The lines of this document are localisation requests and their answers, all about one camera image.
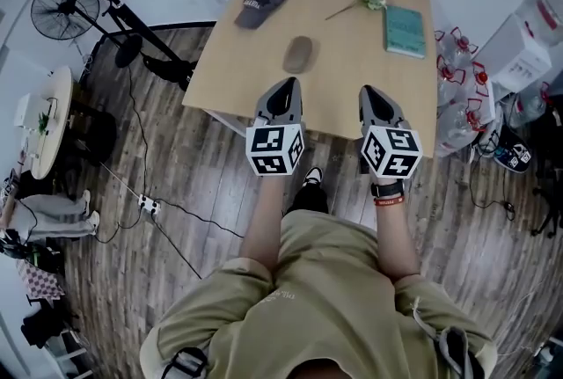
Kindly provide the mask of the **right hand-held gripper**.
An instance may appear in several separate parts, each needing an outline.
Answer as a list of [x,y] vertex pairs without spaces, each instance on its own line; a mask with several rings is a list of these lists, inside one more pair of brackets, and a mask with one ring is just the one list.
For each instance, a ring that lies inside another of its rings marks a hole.
[[409,179],[423,156],[417,131],[372,125],[373,121],[398,125],[403,113],[383,91],[364,85],[359,94],[359,114],[368,127],[361,148],[362,158],[380,179]]

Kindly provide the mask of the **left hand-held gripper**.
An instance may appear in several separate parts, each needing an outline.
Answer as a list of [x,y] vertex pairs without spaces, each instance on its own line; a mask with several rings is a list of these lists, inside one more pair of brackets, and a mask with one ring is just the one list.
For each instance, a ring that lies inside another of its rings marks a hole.
[[274,84],[257,102],[257,116],[275,119],[289,110],[292,124],[270,125],[262,119],[245,131],[245,154],[257,176],[292,175],[304,152],[302,92],[299,80]]

